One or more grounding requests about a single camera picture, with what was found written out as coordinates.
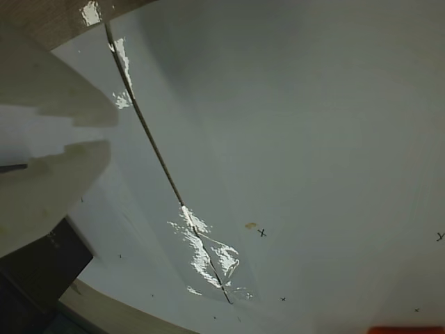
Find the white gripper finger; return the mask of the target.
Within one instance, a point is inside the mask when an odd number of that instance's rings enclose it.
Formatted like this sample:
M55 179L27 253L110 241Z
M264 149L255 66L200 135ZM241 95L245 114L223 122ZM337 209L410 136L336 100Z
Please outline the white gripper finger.
M111 160L108 141L66 145L1 174L1 256L49 234Z
M1 23L1 103L71 118L76 127L114 127L118 110L77 71L8 23Z

